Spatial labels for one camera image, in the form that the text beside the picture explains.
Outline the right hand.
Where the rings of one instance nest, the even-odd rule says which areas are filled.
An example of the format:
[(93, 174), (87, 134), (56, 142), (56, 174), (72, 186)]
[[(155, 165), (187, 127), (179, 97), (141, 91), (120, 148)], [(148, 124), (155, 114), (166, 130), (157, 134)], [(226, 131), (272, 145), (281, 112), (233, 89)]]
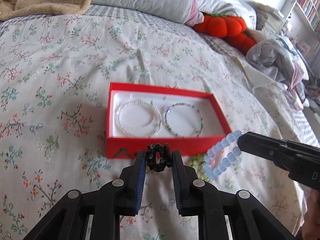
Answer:
[(320, 210), (319, 210), (319, 191), (310, 190), (307, 199), (307, 212), (304, 215), (302, 226), (302, 237), (306, 240), (319, 239), (320, 237)]

